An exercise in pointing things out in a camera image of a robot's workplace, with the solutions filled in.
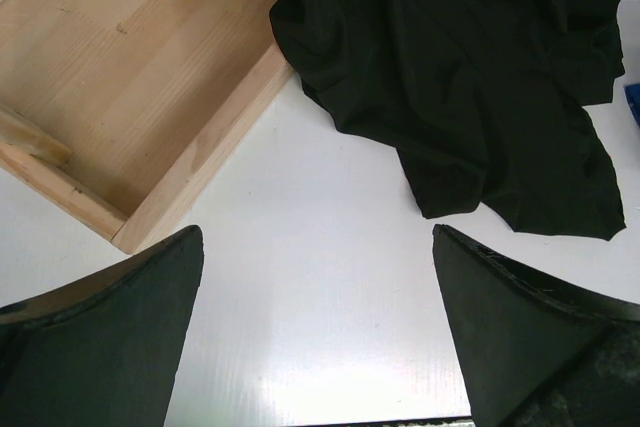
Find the blue plaid shirt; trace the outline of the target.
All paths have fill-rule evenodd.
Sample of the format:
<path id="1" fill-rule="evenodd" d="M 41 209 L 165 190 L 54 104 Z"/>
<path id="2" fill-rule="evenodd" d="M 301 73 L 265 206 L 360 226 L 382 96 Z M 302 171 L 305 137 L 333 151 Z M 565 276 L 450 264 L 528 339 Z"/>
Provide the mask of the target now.
<path id="1" fill-rule="evenodd" d="M 624 94 L 634 121 L 640 126 L 640 84 L 625 85 Z"/>

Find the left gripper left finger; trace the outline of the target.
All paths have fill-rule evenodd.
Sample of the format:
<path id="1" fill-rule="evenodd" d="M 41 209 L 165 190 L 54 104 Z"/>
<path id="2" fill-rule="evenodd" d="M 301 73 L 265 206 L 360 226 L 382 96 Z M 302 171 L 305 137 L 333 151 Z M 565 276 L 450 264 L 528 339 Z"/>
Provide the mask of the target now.
<path id="1" fill-rule="evenodd" d="M 163 425 L 203 267 L 192 225 L 2 307 L 2 425 Z"/>

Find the black shirt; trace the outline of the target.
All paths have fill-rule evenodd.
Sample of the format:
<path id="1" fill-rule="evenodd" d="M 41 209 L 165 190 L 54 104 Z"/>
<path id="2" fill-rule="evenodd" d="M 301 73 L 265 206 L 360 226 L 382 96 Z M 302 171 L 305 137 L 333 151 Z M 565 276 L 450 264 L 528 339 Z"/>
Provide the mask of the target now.
<path id="1" fill-rule="evenodd" d="M 624 0 L 278 0 L 274 37 L 342 133 L 393 147 L 422 215 L 517 232 L 625 226 L 586 113 L 624 72 Z"/>

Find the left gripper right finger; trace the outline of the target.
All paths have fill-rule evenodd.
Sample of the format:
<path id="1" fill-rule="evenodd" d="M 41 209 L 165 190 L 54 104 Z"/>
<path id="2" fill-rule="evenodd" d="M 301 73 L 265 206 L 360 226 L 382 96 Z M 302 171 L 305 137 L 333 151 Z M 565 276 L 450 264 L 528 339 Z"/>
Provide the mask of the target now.
<path id="1" fill-rule="evenodd" d="M 477 426 L 636 426 L 639 307 L 447 225 L 433 259 Z"/>

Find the wooden clothes rack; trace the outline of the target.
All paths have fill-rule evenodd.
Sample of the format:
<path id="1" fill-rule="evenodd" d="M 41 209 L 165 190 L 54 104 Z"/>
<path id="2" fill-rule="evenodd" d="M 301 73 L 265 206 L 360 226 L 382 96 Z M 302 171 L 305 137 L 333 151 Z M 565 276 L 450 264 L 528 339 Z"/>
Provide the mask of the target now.
<path id="1" fill-rule="evenodd" d="M 167 236 L 291 71 L 275 0 L 1 0 L 1 166 L 133 254 Z"/>

